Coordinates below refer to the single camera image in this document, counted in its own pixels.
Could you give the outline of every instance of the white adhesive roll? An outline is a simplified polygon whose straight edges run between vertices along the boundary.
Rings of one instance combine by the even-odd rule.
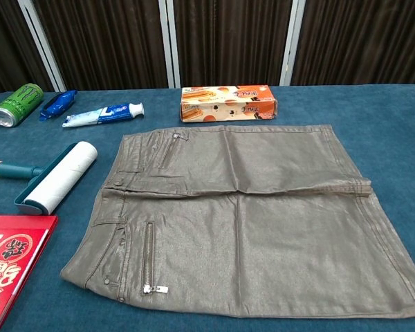
[[[78,142],[46,178],[24,199],[24,203],[42,205],[49,214],[97,158],[97,149],[88,142]]]

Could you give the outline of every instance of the white toothpaste tube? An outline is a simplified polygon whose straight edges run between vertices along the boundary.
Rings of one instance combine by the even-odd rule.
[[[145,114],[143,104],[121,104],[103,107],[95,111],[67,116],[63,128],[99,125],[100,123],[132,120],[138,114]]]

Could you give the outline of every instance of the energy drink can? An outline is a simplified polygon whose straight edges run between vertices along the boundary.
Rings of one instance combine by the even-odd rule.
[[[0,103],[0,125],[13,127],[34,111],[43,100],[43,90],[27,83]]]

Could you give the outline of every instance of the gray skirt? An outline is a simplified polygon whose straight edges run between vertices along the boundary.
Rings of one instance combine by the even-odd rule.
[[[415,265],[330,126],[124,136],[62,277],[167,311],[415,317]]]

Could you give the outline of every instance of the zipper pull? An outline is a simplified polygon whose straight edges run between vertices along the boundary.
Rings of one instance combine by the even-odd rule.
[[[150,293],[167,293],[169,290],[168,287],[166,286],[150,286],[150,285],[145,285],[143,287],[143,293],[144,294],[150,294]]]
[[[181,135],[180,133],[175,133],[174,135],[172,135],[172,138],[174,140],[176,140],[177,138],[181,138],[182,140],[187,140],[187,138]]]

